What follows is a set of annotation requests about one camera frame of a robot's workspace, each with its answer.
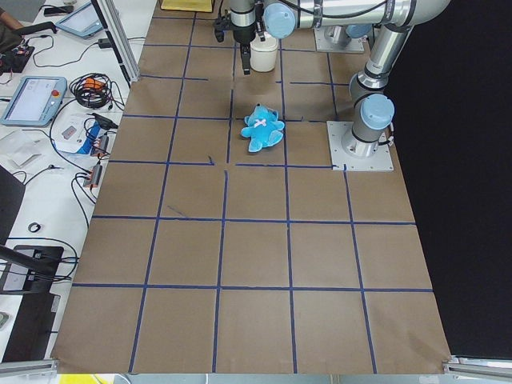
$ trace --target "blue joint cap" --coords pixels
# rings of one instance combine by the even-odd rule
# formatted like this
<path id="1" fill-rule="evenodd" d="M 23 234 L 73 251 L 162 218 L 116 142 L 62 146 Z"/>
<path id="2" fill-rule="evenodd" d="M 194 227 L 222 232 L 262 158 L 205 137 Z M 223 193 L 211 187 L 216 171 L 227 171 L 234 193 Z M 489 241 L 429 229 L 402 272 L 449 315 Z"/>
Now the blue joint cap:
<path id="1" fill-rule="evenodd" d="M 345 28 L 349 38 L 362 38 L 371 31 L 371 24 L 352 24 Z"/>
<path id="2" fill-rule="evenodd" d="M 295 29 L 294 12 L 280 2 L 266 6 L 263 18 L 265 19 L 266 31 L 275 38 L 288 37 Z"/>
<path id="3" fill-rule="evenodd" d="M 372 94 L 361 105 L 361 118 L 372 130 L 383 130 L 393 121 L 394 104 L 383 94 Z"/>

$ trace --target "white cylinder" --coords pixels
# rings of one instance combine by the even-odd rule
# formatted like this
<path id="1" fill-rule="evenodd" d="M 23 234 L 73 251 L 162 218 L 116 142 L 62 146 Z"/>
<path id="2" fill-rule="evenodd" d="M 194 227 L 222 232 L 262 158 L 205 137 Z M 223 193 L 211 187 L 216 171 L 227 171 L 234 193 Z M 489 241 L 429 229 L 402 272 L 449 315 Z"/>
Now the white cylinder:
<path id="1" fill-rule="evenodd" d="M 270 72 L 278 58 L 278 40 L 265 32 L 265 41 L 259 36 L 250 44 L 250 67 L 257 72 Z"/>

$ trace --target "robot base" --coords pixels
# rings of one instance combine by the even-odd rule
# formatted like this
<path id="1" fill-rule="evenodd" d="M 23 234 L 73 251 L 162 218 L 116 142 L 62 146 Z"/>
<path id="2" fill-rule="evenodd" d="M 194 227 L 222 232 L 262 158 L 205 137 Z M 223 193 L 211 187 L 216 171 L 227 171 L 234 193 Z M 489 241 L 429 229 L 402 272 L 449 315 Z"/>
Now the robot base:
<path id="1" fill-rule="evenodd" d="M 333 170 L 391 172 L 394 168 L 388 146 L 380 146 L 369 158 L 355 158 L 345 152 L 342 147 L 342 137 L 352 128 L 352 124 L 352 122 L 327 122 Z M 386 136 L 382 134 L 381 141 L 385 140 Z"/>
<path id="2" fill-rule="evenodd" d="M 317 52 L 339 52 L 342 54 L 363 54 L 365 47 L 362 44 L 363 38 L 352 38 L 346 47 L 341 48 L 338 44 L 333 44 L 326 36 L 326 28 L 314 28 L 314 42 L 317 45 Z"/>

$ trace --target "person's arm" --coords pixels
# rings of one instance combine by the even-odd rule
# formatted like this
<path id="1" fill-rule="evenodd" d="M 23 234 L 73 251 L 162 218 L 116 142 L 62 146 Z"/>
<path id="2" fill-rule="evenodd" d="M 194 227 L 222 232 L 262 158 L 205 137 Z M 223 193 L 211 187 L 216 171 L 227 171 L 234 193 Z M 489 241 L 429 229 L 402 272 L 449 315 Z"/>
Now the person's arm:
<path id="1" fill-rule="evenodd" d="M 11 30 L 23 28 L 23 24 L 21 24 L 18 20 L 16 20 L 10 14 L 5 12 L 2 8 L 0 8 L 0 22 L 4 23 L 7 26 L 7 28 Z"/>

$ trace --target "tablet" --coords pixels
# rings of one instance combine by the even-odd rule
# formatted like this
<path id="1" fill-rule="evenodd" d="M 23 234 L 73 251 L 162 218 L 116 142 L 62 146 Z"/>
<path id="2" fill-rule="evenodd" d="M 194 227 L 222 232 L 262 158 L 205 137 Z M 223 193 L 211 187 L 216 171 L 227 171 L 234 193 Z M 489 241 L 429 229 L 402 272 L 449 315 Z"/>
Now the tablet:
<path id="1" fill-rule="evenodd" d="M 90 2 L 56 22 L 55 26 L 80 38 L 89 38 L 103 29 L 96 10 Z"/>
<path id="2" fill-rule="evenodd" d="M 7 105 L 4 126 L 47 126 L 66 93 L 66 78 L 25 76 Z"/>

